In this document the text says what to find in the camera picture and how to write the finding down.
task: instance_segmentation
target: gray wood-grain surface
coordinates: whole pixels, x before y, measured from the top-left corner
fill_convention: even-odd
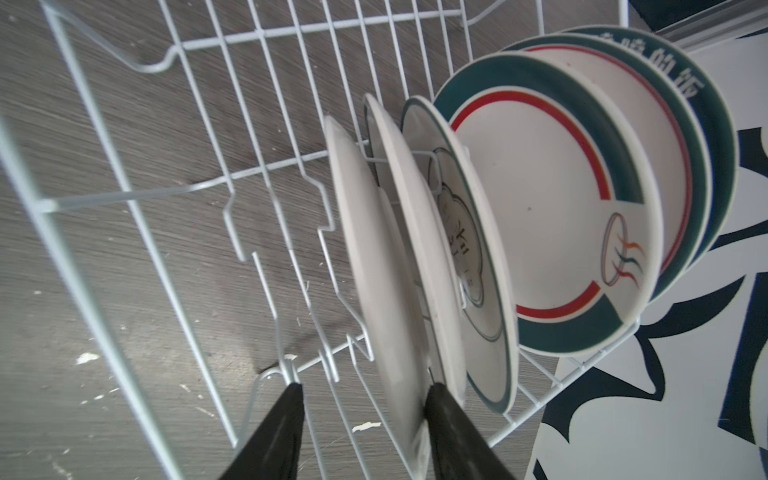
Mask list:
[[[221,0],[217,12],[225,33],[249,31],[253,23],[245,0]],[[142,62],[159,61],[171,43],[157,3],[151,0],[64,4],[117,46]],[[214,29],[201,0],[170,0],[182,39],[210,37]],[[468,16],[490,0],[467,2]],[[458,0],[444,0],[457,8]],[[319,0],[296,0],[302,23],[322,22]],[[436,9],[419,0],[422,10]],[[291,25],[285,2],[258,4],[265,28]],[[412,12],[409,0],[392,2],[397,12]],[[355,18],[354,3],[331,2],[335,19]],[[384,14],[384,2],[363,2],[365,15]],[[547,31],[588,23],[615,23],[614,0],[545,1]],[[644,27],[632,11],[632,24]],[[533,0],[509,0],[472,28],[475,56],[535,35]],[[454,66],[466,63],[464,32],[448,21]],[[436,20],[423,22],[434,88],[448,78],[442,33]],[[210,140],[180,63],[162,74],[137,74],[70,29],[91,88],[137,189],[170,187],[220,175]],[[410,94],[428,94],[416,29],[398,24]],[[384,105],[397,118],[404,99],[388,25],[369,27]],[[338,31],[356,114],[362,94],[373,92],[359,29]],[[330,35],[306,35],[314,78],[325,112],[352,132]],[[325,148],[296,38],[269,40],[301,153]],[[257,128],[265,161],[293,156],[260,46],[233,45],[234,64]],[[223,155],[232,171],[256,164],[221,52],[189,54],[195,78],[211,116]],[[0,109],[8,118],[23,155],[49,196],[117,190],[91,122],[74,89],[40,5],[29,0],[0,2]],[[307,164],[309,175],[329,189],[325,160]],[[320,197],[296,167],[272,173],[290,224],[296,255],[310,285],[317,317],[333,344],[358,332],[333,294],[316,228],[325,223]],[[319,340],[301,297],[263,179],[236,182],[234,216],[246,251],[258,249],[266,268],[286,352],[305,362]],[[184,308],[207,360],[217,376],[228,412],[243,418],[254,376],[276,360],[269,307],[252,265],[237,262],[224,229],[225,186],[178,197],[142,202]],[[216,478],[231,449],[218,414],[157,274],[124,204],[57,215],[101,301],[110,324],[131,361],[157,417],[189,478]],[[343,235],[327,236],[343,294],[356,305],[356,292]],[[5,177],[0,181],[0,478],[69,480],[162,478],[127,403],[103,359],[77,365],[82,353],[100,353],[79,318],[66,289],[33,231]],[[351,425],[376,421],[349,354],[336,356],[342,381],[336,386]],[[547,361],[552,366],[552,359]],[[535,392],[546,379],[522,363],[521,379]],[[380,394],[375,366],[362,370]],[[357,460],[321,366],[302,374],[331,478],[361,478]],[[263,415],[283,383],[272,378],[257,402]],[[518,396],[514,413],[529,405]],[[467,411],[483,435],[505,421],[491,414],[473,392]],[[525,473],[538,427],[537,415],[495,451],[519,478]],[[405,478],[406,473],[383,428],[357,432],[373,478]],[[305,430],[301,478],[319,478],[309,433]]]

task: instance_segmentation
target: white wire dish rack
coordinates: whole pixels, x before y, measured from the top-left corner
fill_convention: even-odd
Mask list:
[[[20,199],[22,200],[22,203],[25,205],[25,208],[28,211],[28,214],[33,224],[35,225],[35,228],[37,229],[38,234],[40,235],[45,246],[47,247],[48,252],[51,255],[51,258],[53,259],[56,267],[58,268],[58,271],[61,274],[61,277],[64,280],[67,288],[69,289],[69,292],[73,297],[73,300],[76,306],[79,308],[81,315],[83,316],[85,322],[87,323],[88,328],[90,329],[94,338],[98,342],[98,345],[101,347],[101,351],[104,354],[104,357],[107,361],[109,368],[113,372],[114,377],[117,380],[119,386],[121,387],[121,390],[124,393],[124,396],[128,404],[130,405],[136,417],[136,420],[138,421],[141,427],[142,432],[146,436],[152,450],[154,451],[154,454],[157,456],[157,460],[161,464],[168,478],[173,478],[173,479],[184,478],[184,473],[182,472],[177,459],[174,457],[174,454],[169,446],[169,443],[164,433],[162,432],[162,429],[159,426],[158,421],[156,420],[151,407],[149,406],[146,398],[144,397],[144,394],[142,393],[141,388],[137,383],[136,377],[133,373],[133,370],[129,362],[126,360],[125,355],[123,354],[123,351],[121,350],[121,347],[118,344],[118,341],[116,340],[114,334],[112,333],[111,328],[108,326],[108,321],[105,318],[104,314],[102,313],[98,300],[96,299],[93,292],[91,291],[91,288],[89,287],[88,283],[85,281],[84,275],[78,269],[78,266],[74,261],[73,253],[71,252],[71,249],[68,246],[67,240],[65,239],[65,235],[62,233],[62,230],[59,227],[54,214],[56,214],[57,212],[77,210],[85,207],[112,204],[116,202],[127,203],[130,209],[131,215],[133,216],[136,226],[141,234],[141,238],[144,241],[144,245],[146,246],[147,251],[150,254],[152,263],[157,271],[158,276],[160,277],[165,293],[167,294],[167,297],[170,300],[170,303],[173,307],[176,317],[178,318],[181,329],[183,330],[186,340],[189,343],[189,347],[191,348],[191,351],[194,354],[194,358],[197,361],[197,364],[200,368],[200,372],[202,373],[203,379],[210,392],[210,396],[214,402],[214,405],[216,406],[216,409],[219,414],[219,418],[221,419],[223,428],[227,434],[228,439],[230,440],[230,443],[233,449],[237,450],[238,447],[240,447],[242,444],[245,443],[246,440],[248,440],[248,436],[250,435],[250,431],[248,428],[248,425],[250,423],[250,412],[253,410],[253,404],[257,397],[257,390],[259,389],[260,385],[266,378],[273,375],[281,375],[286,384],[290,384],[291,382],[300,382],[300,373],[302,371],[320,363],[323,369],[325,370],[326,378],[328,380],[329,390],[332,393],[334,400],[336,401],[339,414],[341,415],[342,421],[344,422],[344,427],[346,429],[346,432],[349,435],[349,440],[351,441],[354,451],[357,455],[357,459],[359,460],[360,467],[362,469],[362,474],[365,478],[369,478],[370,475],[369,475],[368,468],[366,467],[366,461],[363,458],[363,455],[356,443],[355,436],[352,433],[351,427],[346,420],[347,417],[345,414],[345,410],[339,400],[338,395],[336,394],[334,384],[339,381],[339,370],[336,368],[335,355],[337,353],[341,353],[345,349],[349,349],[349,354],[351,355],[352,363],[357,372],[359,380],[362,383],[362,387],[365,389],[366,394],[370,398],[370,401],[372,402],[377,413],[379,413],[379,417],[381,418],[382,424],[386,427],[387,432],[389,432],[389,427],[387,426],[386,419],[384,418],[384,415],[379,409],[379,406],[376,404],[376,401],[373,398],[373,395],[368,385],[366,384],[366,381],[364,380],[363,375],[359,370],[358,363],[357,363],[358,359],[356,357],[355,348],[357,348],[368,361],[374,360],[373,353],[370,348],[370,343],[368,342],[368,339],[367,339],[366,328],[362,321],[362,318],[349,305],[347,300],[339,291],[339,285],[336,281],[336,275],[333,271],[333,263],[329,257],[329,251],[326,247],[324,234],[327,232],[333,232],[337,228],[336,221],[334,220],[332,215],[331,204],[329,201],[329,196],[326,192],[326,186],[319,180],[308,175],[308,173],[305,171],[305,168],[304,168],[305,162],[325,157],[326,151],[317,151],[311,154],[304,154],[304,155],[300,153],[298,141],[296,139],[296,135],[294,134],[294,129],[291,124],[288,109],[286,108],[285,97],[283,96],[283,93],[281,91],[277,72],[273,64],[272,57],[270,55],[270,39],[275,37],[293,36],[293,37],[296,37],[296,39],[298,40],[298,44],[300,47],[300,54],[302,56],[304,67],[306,69],[307,80],[309,82],[310,89],[312,91],[319,121],[322,123],[323,108],[320,104],[320,99],[319,99],[318,91],[317,91],[314,76],[313,76],[313,69],[311,68],[310,60],[308,58],[308,54],[306,50],[305,41],[309,41],[309,39],[305,39],[305,35],[310,35],[314,32],[328,32],[330,34],[334,54],[336,56],[336,61],[338,63],[340,77],[342,79],[344,92],[346,94],[346,101],[347,101],[350,113],[352,114],[353,126],[355,129],[357,141],[363,142],[364,139],[362,139],[361,137],[360,128],[356,120],[357,116],[355,115],[355,111],[354,111],[353,97],[352,97],[352,94],[350,93],[348,78],[347,78],[346,71],[344,69],[344,57],[342,56],[341,51],[339,49],[339,42],[336,37],[336,30],[345,29],[345,28],[359,29],[359,32],[362,35],[363,44],[365,46],[366,55],[367,55],[367,59],[370,67],[370,74],[373,79],[373,85],[376,90],[376,95],[379,98],[379,100],[381,100],[381,91],[379,86],[379,80],[377,77],[374,53],[369,43],[369,35],[366,30],[366,26],[387,25],[387,24],[389,25],[389,29],[392,35],[392,43],[395,50],[394,54],[395,54],[397,64],[398,64],[398,69],[399,69],[398,73],[399,73],[400,80],[402,82],[402,89],[406,97],[408,97],[408,85],[406,82],[406,72],[403,67],[403,61],[401,58],[401,51],[398,43],[398,35],[397,35],[395,25],[400,22],[415,23],[415,27],[416,27],[416,31],[419,39],[419,47],[422,54],[424,71],[426,73],[427,85],[429,87],[429,93],[432,97],[434,97],[432,76],[429,70],[429,59],[427,55],[427,50],[425,48],[424,36],[422,34],[422,22],[423,21],[431,21],[431,22],[439,21],[440,22],[440,28],[442,30],[442,38],[445,44],[445,55],[446,55],[445,60],[447,61],[449,74],[452,74],[453,64],[451,59],[451,49],[449,47],[449,35],[446,27],[446,19],[447,18],[460,19],[460,22],[461,22],[460,25],[463,28],[468,59],[469,61],[471,61],[473,59],[472,36],[470,35],[471,27],[477,24],[478,22],[480,22],[488,14],[493,12],[499,5],[504,3],[505,0],[496,0],[496,2],[493,2],[490,6],[486,8],[486,10],[481,12],[479,15],[476,15],[474,18],[467,18],[464,0],[459,0],[459,8],[456,8],[456,9],[444,9],[442,5],[442,0],[437,0],[436,11],[424,11],[424,12],[420,12],[418,10],[416,0],[412,0],[413,12],[399,13],[399,14],[392,13],[389,0],[382,0],[386,7],[386,15],[379,15],[379,16],[364,16],[362,13],[361,5],[360,5],[360,0],[352,0],[352,1],[354,1],[354,4],[355,4],[357,18],[333,21],[328,0],[322,0],[323,11],[325,13],[326,21],[320,22],[320,23],[301,25],[299,23],[299,19],[296,14],[296,8],[293,0],[286,0],[286,5],[290,10],[290,16],[293,20],[293,26],[280,27],[280,28],[262,28],[254,1],[247,0],[250,14],[252,15],[252,18],[253,18],[254,29],[252,31],[225,35],[222,31],[221,24],[217,17],[217,10],[214,7],[212,0],[205,0],[205,6],[207,8],[207,12],[210,16],[210,20],[214,27],[214,31],[216,32],[216,36],[211,38],[201,38],[197,40],[181,41],[179,32],[177,30],[176,25],[174,24],[174,19],[171,15],[170,9],[168,8],[166,0],[159,0],[161,11],[164,16],[164,20],[167,24],[168,30],[170,32],[170,36],[173,39],[173,44],[168,48],[166,55],[164,56],[162,61],[159,61],[158,63],[155,63],[155,64],[146,65],[146,64],[137,63],[128,53],[126,53],[125,51],[122,51],[120,48],[110,43],[103,36],[97,33],[94,29],[90,28],[84,22],[82,22],[77,17],[75,17],[72,13],[70,13],[65,8],[57,4],[55,0],[41,0],[41,5],[45,13],[45,17],[48,20],[50,29],[61,51],[61,55],[65,60],[65,63],[71,73],[72,80],[74,81],[74,84],[78,90],[78,93],[81,96],[85,109],[91,119],[94,130],[98,137],[98,140],[101,142],[101,146],[103,147],[103,150],[104,150],[104,153],[106,154],[108,162],[111,165],[114,175],[118,180],[120,191],[113,191],[113,192],[107,192],[107,193],[101,193],[101,194],[78,195],[73,197],[58,197],[58,198],[49,198],[49,197],[43,196],[40,189],[38,188],[38,185],[35,182],[35,179],[32,177],[30,170],[28,169],[27,165],[25,164],[24,160],[22,159],[18,150],[16,149],[13,139],[10,137],[10,134],[8,133],[8,130],[6,129],[5,125],[2,123],[0,123],[0,157],[2,158],[2,163],[8,174],[8,177],[10,178],[15,189],[17,190],[17,193]],[[542,13],[541,0],[535,0],[535,6],[537,11],[537,17],[538,17],[538,31],[540,34],[543,34],[544,33],[544,17]],[[618,6],[619,23],[621,25],[627,25],[628,23],[627,1],[619,0],[617,6]],[[117,60],[121,61],[127,68],[130,68],[133,71],[136,71],[139,73],[153,73],[153,74],[159,73],[171,68],[174,65],[174,63],[178,60],[181,63],[184,73],[189,82],[190,89],[192,90],[194,100],[197,104],[198,110],[200,112],[200,116],[203,120],[205,129],[207,131],[207,134],[210,140],[210,144],[213,147],[214,155],[220,166],[222,174],[219,177],[216,177],[210,180],[202,181],[196,184],[184,185],[180,187],[154,188],[150,190],[135,190],[131,186],[131,180],[128,178],[123,162],[121,161],[121,156],[118,153],[118,149],[114,146],[114,143],[111,139],[110,131],[104,122],[104,118],[102,117],[102,113],[99,109],[99,105],[96,101],[94,93],[92,92],[89,86],[88,78],[86,77],[81,67],[81,64],[78,60],[78,56],[71,42],[70,35],[68,34],[67,29],[65,28],[65,22],[71,25],[72,27],[74,27],[75,29],[77,29],[86,38],[94,42],[99,47],[103,48],[106,52],[114,56]],[[234,64],[232,62],[232,59],[230,57],[229,45],[244,43],[244,42],[257,42],[261,45],[261,48],[263,50],[263,56],[266,60],[266,65],[269,68],[269,72],[270,72],[272,88],[275,91],[276,99],[280,106],[280,112],[283,117],[283,122],[286,126],[286,131],[290,139],[290,146],[293,149],[293,157],[289,159],[286,159],[283,161],[271,162],[268,164],[266,164],[263,159],[262,150],[259,146],[259,140],[258,140],[259,135],[258,135],[258,132],[256,132],[256,129],[254,128],[253,123],[251,121],[249,108],[247,107],[247,103],[243,96],[243,92],[240,88],[240,82],[238,81],[238,72],[236,71]],[[214,127],[211,123],[203,98],[200,94],[200,90],[197,86],[195,75],[193,73],[192,67],[190,66],[190,62],[188,60],[188,55],[190,53],[197,50],[203,50],[203,49],[219,49],[221,51],[221,54],[223,55],[223,59],[227,67],[227,72],[230,76],[230,80],[231,80],[235,95],[237,96],[237,101],[239,103],[240,110],[243,115],[243,119],[245,120],[250,143],[252,144],[253,151],[256,152],[256,157],[258,161],[258,166],[256,167],[233,172],[233,171],[230,171],[230,168],[227,166],[227,162],[224,160],[222,149],[220,147],[219,141],[217,140],[216,132],[214,131]],[[345,308],[348,309],[349,313],[357,320],[357,323],[359,324],[359,327],[360,327],[361,333],[358,333],[358,332],[347,333],[346,334],[347,341],[338,346],[333,346],[328,342],[326,338],[326,334],[323,331],[323,326],[321,322],[318,320],[317,315],[315,314],[315,311],[313,309],[312,303],[310,302],[310,296],[307,291],[306,282],[304,281],[302,276],[302,269],[296,258],[296,254],[294,253],[290,227],[286,221],[286,218],[283,215],[283,211],[280,203],[280,197],[277,194],[276,190],[273,189],[273,186],[270,182],[270,172],[272,170],[285,168],[285,167],[293,167],[293,166],[298,167],[303,179],[309,182],[310,184],[312,184],[314,187],[316,187],[317,190],[319,191],[320,196],[322,197],[323,207],[327,217],[327,225],[319,226],[317,228],[317,232],[319,235],[320,245],[323,248],[325,264],[327,265],[328,274],[333,284],[333,289],[336,292],[336,296],[338,297],[339,301],[345,306]],[[300,286],[300,289],[303,294],[303,299],[306,303],[306,308],[309,310],[317,335],[319,337],[320,342],[322,343],[322,348],[319,351],[319,355],[316,358],[302,365],[294,364],[290,358],[286,358],[286,356],[284,355],[283,343],[280,337],[280,321],[278,320],[279,319],[278,312],[276,311],[275,303],[273,302],[273,298],[270,293],[270,285],[268,284],[264,276],[264,272],[261,266],[258,252],[256,250],[252,252],[247,252],[243,249],[243,246],[240,242],[240,238],[238,237],[238,232],[235,227],[235,223],[233,222],[233,219],[232,219],[232,207],[237,194],[237,190],[235,188],[235,180],[238,180],[244,177],[249,177],[252,175],[261,175],[261,177],[263,178],[264,186],[269,192],[270,198],[273,203],[274,211],[276,214],[276,218],[278,220],[280,229],[282,231],[285,248],[287,249],[288,254],[290,255],[291,263],[293,265],[293,270],[296,276],[296,281]],[[259,278],[263,287],[263,292],[266,296],[266,301],[270,306],[272,317],[275,322],[275,331],[276,331],[275,342],[276,342],[276,351],[278,354],[278,362],[279,362],[279,366],[270,368],[262,372],[254,379],[253,388],[250,394],[250,401],[247,408],[246,418],[244,419],[242,426],[239,429],[236,429],[235,425],[230,420],[230,416],[227,413],[224,402],[221,398],[221,394],[219,392],[219,389],[217,388],[217,382],[216,382],[216,379],[214,378],[214,374],[211,371],[210,367],[207,365],[206,356],[204,355],[200,347],[200,344],[195,336],[194,329],[192,328],[192,325],[190,324],[190,321],[187,318],[187,314],[185,313],[182,302],[180,301],[180,297],[174,286],[174,282],[170,277],[168,268],[166,268],[166,264],[164,262],[164,256],[161,254],[160,250],[158,249],[158,246],[153,237],[153,233],[144,217],[144,213],[141,207],[142,200],[186,194],[196,190],[203,190],[203,189],[215,187],[221,184],[226,184],[230,194],[229,201],[227,202],[226,206],[223,209],[223,223],[227,229],[227,232],[232,242],[232,247],[235,251],[235,254],[237,255],[237,258],[241,262],[253,262],[253,265],[257,269],[257,272],[259,274]],[[518,389],[531,400],[532,405],[528,407],[525,411],[523,411],[521,414],[519,414],[516,418],[505,416],[507,420],[507,424],[487,439],[488,444],[490,446],[494,446],[498,444],[502,439],[507,437],[517,427],[519,427],[520,424],[525,422],[532,415],[534,415],[539,409],[544,407],[560,391],[562,391],[562,389],[564,389],[565,387],[573,383],[573,381],[575,381],[579,376],[581,376],[587,369],[590,369],[597,361],[602,359],[616,346],[618,346],[623,341],[625,341],[626,338],[634,335],[638,327],[639,327],[639,320],[638,320],[638,323],[633,325],[633,328],[629,329],[620,339],[618,339],[613,344],[605,347],[604,349],[601,349],[598,353],[594,354],[594,356],[592,356],[586,362],[581,362],[576,359],[571,359],[573,362],[577,363],[578,368],[576,368],[575,371],[573,371],[572,373],[570,373],[569,375],[561,379],[555,377],[553,373],[549,372],[545,367],[543,367],[534,358],[529,356],[526,352],[521,351],[520,352],[521,356],[523,356],[528,362],[530,362],[536,369],[540,370],[542,375],[545,375],[547,378],[549,378],[552,381],[552,387],[541,398],[537,398],[536,396],[531,394],[531,392],[524,385],[522,384],[518,385]],[[316,431],[313,427],[313,420],[312,420],[311,411],[309,407],[306,408],[306,420],[309,426],[310,436],[312,438],[315,454],[319,464],[320,474],[323,478],[327,478],[327,473],[326,473],[326,468],[323,462],[322,452],[320,451],[320,448],[318,446],[318,442],[316,439]],[[395,447],[399,451],[399,446],[396,444],[396,442],[394,442],[394,440],[393,440],[393,443],[395,443]]]

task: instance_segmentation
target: printed logo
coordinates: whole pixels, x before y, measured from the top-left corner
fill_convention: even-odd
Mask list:
[[[469,301],[480,308],[484,303],[485,289],[482,284],[482,249],[475,221],[467,204],[448,185],[442,185],[437,201],[462,288]]]
[[[600,267],[605,284],[613,286],[620,279],[628,278],[640,288],[636,275],[643,274],[643,267],[637,261],[638,255],[645,258],[643,247],[639,243],[629,241],[627,221],[620,213],[614,213],[608,219],[603,236]]]

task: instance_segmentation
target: plate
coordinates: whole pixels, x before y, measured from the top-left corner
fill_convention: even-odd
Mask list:
[[[739,142],[725,100],[709,75],[684,51],[663,38],[634,28],[610,25],[580,27],[569,31],[613,40],[642,54],[672,80],[696,113],[710,152],[713,193],[710,219],[701,245],[691,262],[693,265],[717,239],[736,193]]]
[[[654,298],[684,273],[710,215],[712,173],[704,135],[672,80],[639,54],[583,34],[530,38],[505,50],[521,50],[573,68],[616,104],[643,144],[664,214],[661,275]]]
[[[429,309],[428,327],[437,351],[433,374],[443,381],[459,404],[466,389],[465,352],[462,348],[461,293],[448,241],[437,206],[395,122],[371,94],[365,96],[365,118],[374,157],[389,163],[402,218]]]
[[[639,317],[662,216],[637,135],[573,69],[517,52],[457,71],[435,98],[485,188],[509,263],[520,345],[571,356]]]
[[[405,247],[352,138],[330,116],[325,132],[346,248],[390,424],[411,471],[424,478],[430,453],[423,415],[428,347]]]
[[[402,109],[400,127],[411,151],[434,154],[419,158],[426,159],[419,166],[430,190],[439,192],[439,215],[464,290],[461,327],[467,377],[489,408],[506,413],[518,384],[517,315],[488,199],[464,147],[429,100],[411,97]]]

